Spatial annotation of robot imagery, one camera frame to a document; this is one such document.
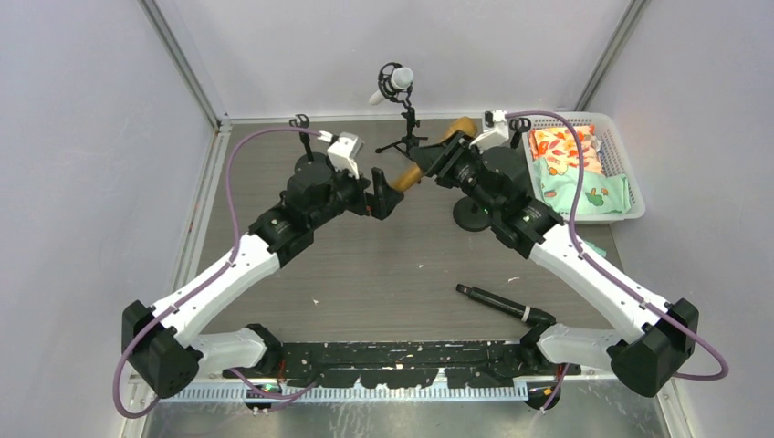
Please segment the white microphone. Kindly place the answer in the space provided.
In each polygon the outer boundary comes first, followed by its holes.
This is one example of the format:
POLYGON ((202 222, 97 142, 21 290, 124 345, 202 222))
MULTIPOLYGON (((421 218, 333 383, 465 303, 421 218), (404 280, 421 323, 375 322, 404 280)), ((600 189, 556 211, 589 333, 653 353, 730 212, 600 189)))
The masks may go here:
POLYGON ((400 63, 387 63, 379 71, 377 90, 369 97, 369 104, 376 106, 387 100, 400 103, 405 108, 411 106, 414 74, 410 68, 400 63))

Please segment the gold microphone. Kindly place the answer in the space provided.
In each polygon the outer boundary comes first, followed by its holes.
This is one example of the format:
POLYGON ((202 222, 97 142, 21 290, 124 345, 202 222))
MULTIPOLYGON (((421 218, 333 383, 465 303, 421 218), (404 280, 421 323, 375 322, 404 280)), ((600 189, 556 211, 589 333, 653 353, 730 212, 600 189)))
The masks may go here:
POLYGON ((440 158, 448 142, 458 133, 462 133, 464 136, 468 137, 475 137, 478 134, 478 127, 476 123, 467 116, 453 120, 448 125, 445 132, 440 136, 440 140, 437 143, 420 148, 416 152, 409 153, 411 159, 409 167, 394 181, 390 182, 390 187, 398 193, 409 191, 431 170, 434 163, 440 158))

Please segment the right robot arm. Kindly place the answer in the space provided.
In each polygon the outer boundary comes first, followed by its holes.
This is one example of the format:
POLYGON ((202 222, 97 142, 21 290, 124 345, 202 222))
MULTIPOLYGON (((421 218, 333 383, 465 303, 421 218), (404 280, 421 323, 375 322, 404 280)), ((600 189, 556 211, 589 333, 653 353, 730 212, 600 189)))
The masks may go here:
POLYGON ((693 354, 695 341, 678 326, 696 331, 696 307, 684 298, 670 303, 606 260, 592 260, 562 216, 534 197, 522 149, 481 152, 457 134, 410 156, 424 176, 460 189, 485 210, 499 242, 560 278, 610 323, 608 330, 538 324, 521 343, 540 361, 607 370, 631 391, 653 397, 693 354))

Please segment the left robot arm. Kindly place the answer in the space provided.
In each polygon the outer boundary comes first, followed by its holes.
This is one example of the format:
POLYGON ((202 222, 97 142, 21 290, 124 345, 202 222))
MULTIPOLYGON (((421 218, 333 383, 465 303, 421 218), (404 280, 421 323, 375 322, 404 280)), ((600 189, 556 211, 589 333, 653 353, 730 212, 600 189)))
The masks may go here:
POLYGON ((327 161, 297 168, 278 203, 220 260, 155 304, 136 300, 123 310, 121 347, 159 398, 181 392, 204 366, 250 368, 262 361, 268 349, 262 331, 205 336, 203 329, 251 286, 311 246, 315 231, 332 219, 346 212, 387 218, 403 200, 403 189, 387 182, 381 169, 371 172, 367 179, 327 161))

